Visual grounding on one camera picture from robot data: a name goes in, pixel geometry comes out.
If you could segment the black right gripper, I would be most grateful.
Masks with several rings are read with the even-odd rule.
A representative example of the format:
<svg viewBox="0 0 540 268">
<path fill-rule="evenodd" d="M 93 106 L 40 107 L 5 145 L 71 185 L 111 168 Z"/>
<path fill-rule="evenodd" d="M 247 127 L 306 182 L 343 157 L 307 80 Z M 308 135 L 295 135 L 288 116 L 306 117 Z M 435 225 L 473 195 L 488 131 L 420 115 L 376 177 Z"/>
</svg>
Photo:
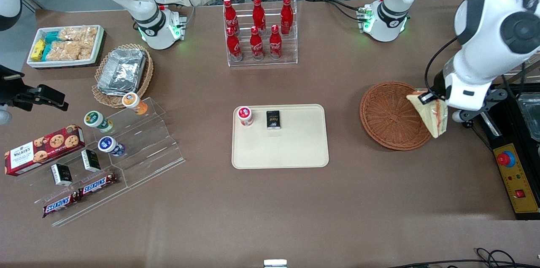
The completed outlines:
<svg viewBox="0 0 540 268">
<path fill-rule="evenodd" d="M 67 111 L 69 104 L 65 101 L 65 94 L 44 84 L 38 85 L 35 94 L 30 90 L 33 87 L 26 85 L 22 78 L 23 73 L 0 66 L 0 105 L 8 105 L 25 111 L 32 111 L 33 104 L 48 105 L 61 111 Z"/>
</svg>

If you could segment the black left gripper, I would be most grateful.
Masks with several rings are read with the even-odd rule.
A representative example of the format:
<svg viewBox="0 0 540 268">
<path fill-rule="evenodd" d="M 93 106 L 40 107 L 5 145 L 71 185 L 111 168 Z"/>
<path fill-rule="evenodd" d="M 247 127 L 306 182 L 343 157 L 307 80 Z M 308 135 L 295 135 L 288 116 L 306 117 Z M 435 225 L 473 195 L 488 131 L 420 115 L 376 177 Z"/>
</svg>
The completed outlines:
<svg viewBox="0 0 540 268">
<path fill-rule="evenodd" d="M 433 79 L 433 84 L 430 86 L 430 92 L 424 92 L 417 98 L 422 105 L 426 105 L 436 99 L 446 100 L 447 88 L 444 81 L 443 70 L 440 70 Z"/>
</svg>

